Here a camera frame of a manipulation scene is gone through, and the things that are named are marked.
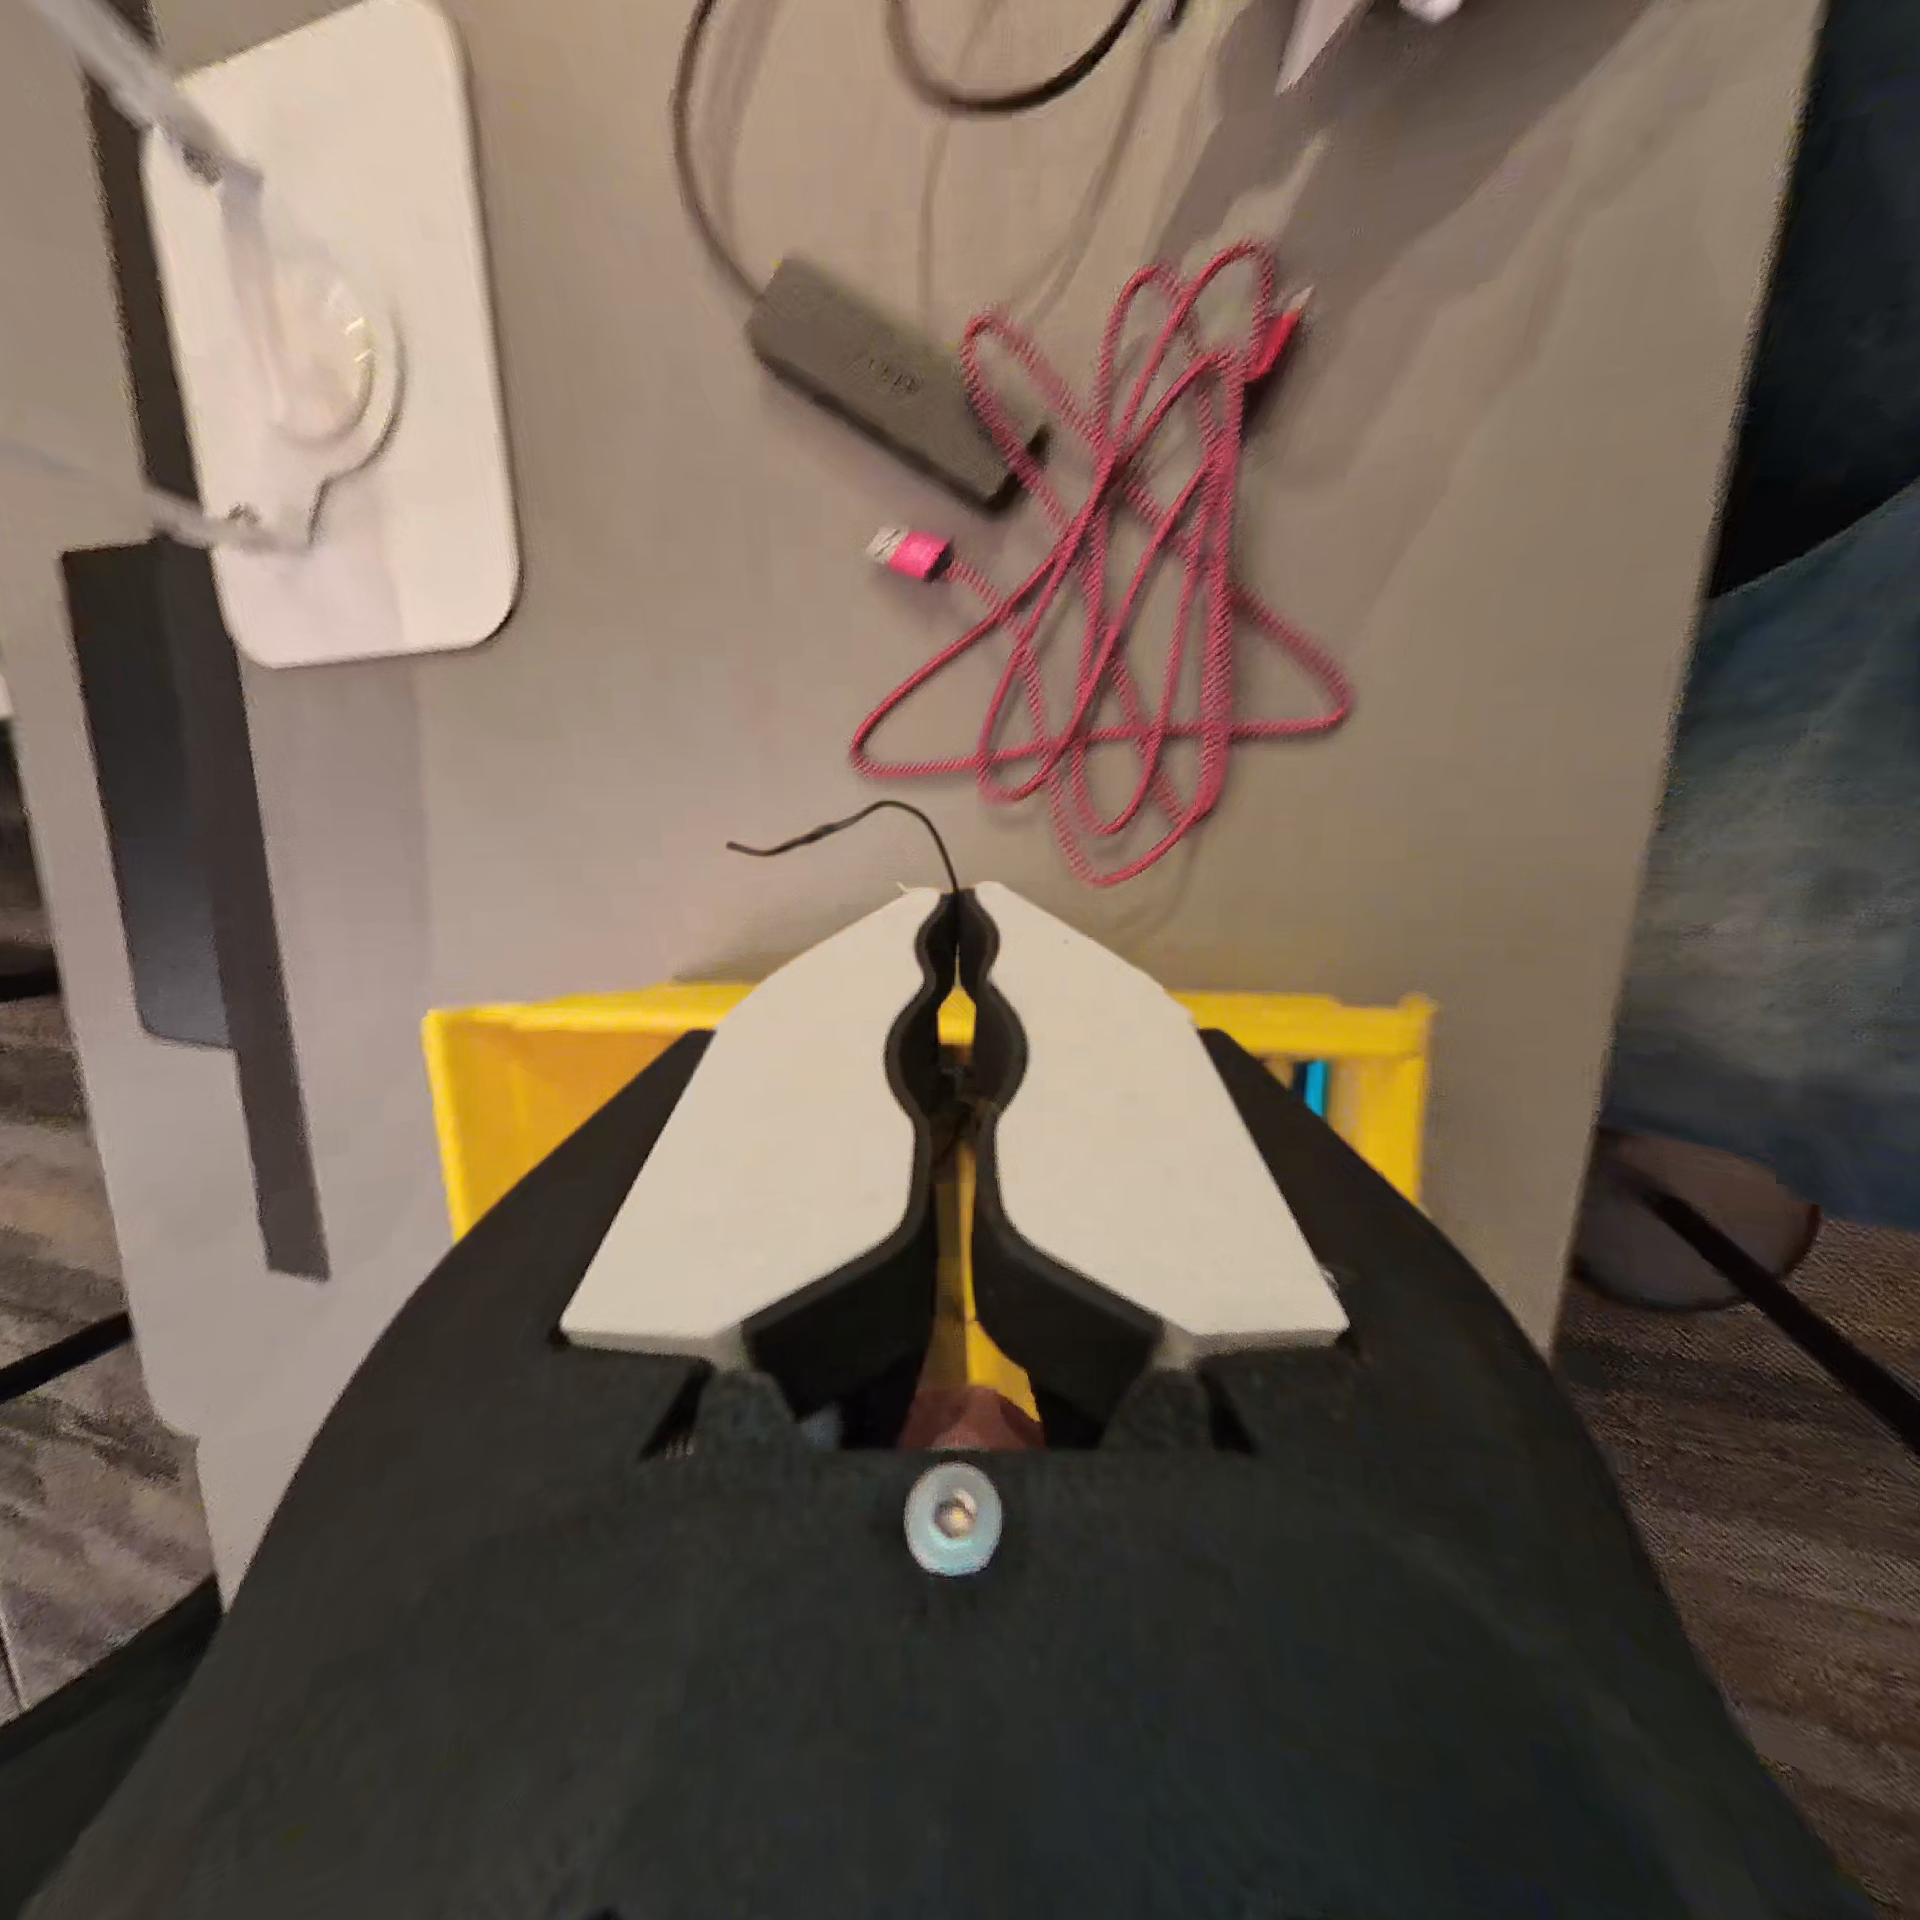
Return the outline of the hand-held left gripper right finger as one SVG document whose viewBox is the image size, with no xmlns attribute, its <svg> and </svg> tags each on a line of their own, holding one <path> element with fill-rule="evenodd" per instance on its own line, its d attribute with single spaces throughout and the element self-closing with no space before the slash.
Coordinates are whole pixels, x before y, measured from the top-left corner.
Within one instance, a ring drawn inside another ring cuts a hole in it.
<svg viewBox="0 0 1920 1920">
<path fill-rule="evenodd" d="M 1043 1411 L 1350 1330 L 1201 1031 L 1148 971 L 970 888 L 970 1292 Z"/>
</svg>

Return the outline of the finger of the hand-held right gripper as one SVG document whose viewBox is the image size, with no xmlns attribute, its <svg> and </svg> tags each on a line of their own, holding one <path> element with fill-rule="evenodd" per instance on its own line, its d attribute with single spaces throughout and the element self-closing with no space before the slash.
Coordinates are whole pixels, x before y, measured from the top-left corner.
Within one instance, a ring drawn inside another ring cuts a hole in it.
<svg viewBox="0 0 1920 1920">
<path fill-rule="evenodd" d="M 1277 95 L 1292 93 L 1375 2 L 1293 2 L 1277 73 Z"/>
</svg>

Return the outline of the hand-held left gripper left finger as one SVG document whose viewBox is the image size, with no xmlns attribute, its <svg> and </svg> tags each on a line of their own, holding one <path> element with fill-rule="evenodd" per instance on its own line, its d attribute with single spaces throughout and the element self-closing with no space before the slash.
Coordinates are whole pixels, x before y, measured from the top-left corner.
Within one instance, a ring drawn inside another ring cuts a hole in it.
<svg viewBox="0 0 1920 1920">
<path fill-rule="evenodd" d="M 772 1377 L 798 1418 L 910 1397 L 937 1322 L 949 898 L 905 891 L 720 1021 L 559 1319 Z"/>
</svg>

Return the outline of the yellow plastic bin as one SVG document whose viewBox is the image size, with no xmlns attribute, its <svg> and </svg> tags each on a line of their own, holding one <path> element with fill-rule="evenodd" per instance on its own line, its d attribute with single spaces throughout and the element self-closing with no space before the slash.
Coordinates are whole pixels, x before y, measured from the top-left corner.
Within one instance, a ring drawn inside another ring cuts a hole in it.
<svg viewBox="0 0 1920 1920">
<path fill-rule="evenodd" d="M 562 994 L 435 1010 L 422 1053 L 451 1234 L 465 1236 L 669 1046 L 706 1033 L 750 994 L 745 982 L 672 982 L 628 994 Z M 1435 1003 L 1331 994 L 1174 994 L 1270 1074 L 1332 1063 L 1327 1124 L 1411 1202 L 1423 1156 Z"/>
</svg>

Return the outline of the person's shoe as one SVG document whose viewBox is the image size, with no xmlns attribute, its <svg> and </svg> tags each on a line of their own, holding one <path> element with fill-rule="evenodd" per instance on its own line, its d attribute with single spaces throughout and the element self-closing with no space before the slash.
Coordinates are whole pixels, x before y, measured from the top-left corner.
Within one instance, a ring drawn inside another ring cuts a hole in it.
<svg viewBox="0 0 1920 1920">
<path fill-rule="evenodd" d="M 1652 1212 L 1647 1188 L 1693 1211 L 1776 1282 L 1806 1260 L 1822 1225 L 1822 1212 L 1762 1165 L 1684 1140 L 1599 1129 L 1579 1191 L 1568 1275 L 1623 1307 L 1696 1314 L 1742 1303 L 1741 1289 L 1714 1262 Z"/>
</svg>

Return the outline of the person's blue jeans legs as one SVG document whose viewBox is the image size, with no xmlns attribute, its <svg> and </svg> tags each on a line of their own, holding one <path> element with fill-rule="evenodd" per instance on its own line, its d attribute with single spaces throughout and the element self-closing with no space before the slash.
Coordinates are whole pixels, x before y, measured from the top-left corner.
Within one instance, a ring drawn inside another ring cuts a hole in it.
<svg viewBox="0 0 1920 1920">
<path fill-rule="evenodd" d="M 1709 604 L 1600 1124 L 1918 1225 L 1918 490 Z"/>
</svg>

